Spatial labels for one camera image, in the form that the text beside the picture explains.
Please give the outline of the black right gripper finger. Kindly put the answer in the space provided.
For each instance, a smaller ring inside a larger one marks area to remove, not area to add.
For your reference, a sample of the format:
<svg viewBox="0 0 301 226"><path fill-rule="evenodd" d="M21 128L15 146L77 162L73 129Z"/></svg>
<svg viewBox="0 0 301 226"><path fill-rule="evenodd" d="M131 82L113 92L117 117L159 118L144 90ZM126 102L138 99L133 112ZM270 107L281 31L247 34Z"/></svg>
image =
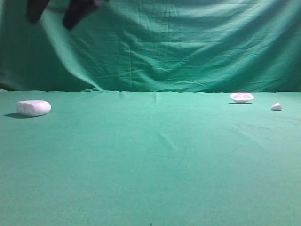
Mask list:
<svg viewBox="0 0 301 226"><path fill-rule="evenodd" d="M50 0L27 0L26 19L31 24L36 24Z"/></svg>

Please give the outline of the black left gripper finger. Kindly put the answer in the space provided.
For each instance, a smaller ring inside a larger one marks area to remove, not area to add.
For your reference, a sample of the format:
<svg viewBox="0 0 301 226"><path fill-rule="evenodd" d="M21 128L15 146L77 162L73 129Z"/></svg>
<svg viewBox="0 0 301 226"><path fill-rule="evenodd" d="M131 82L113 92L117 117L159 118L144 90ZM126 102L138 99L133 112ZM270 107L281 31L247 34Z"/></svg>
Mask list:
<svg viewBox="0 0 301 226"><path fill-rule="evenodd" d="M71 0L63 17L63 26L72 30L83 18L99 9L99 0Z"/></svg>

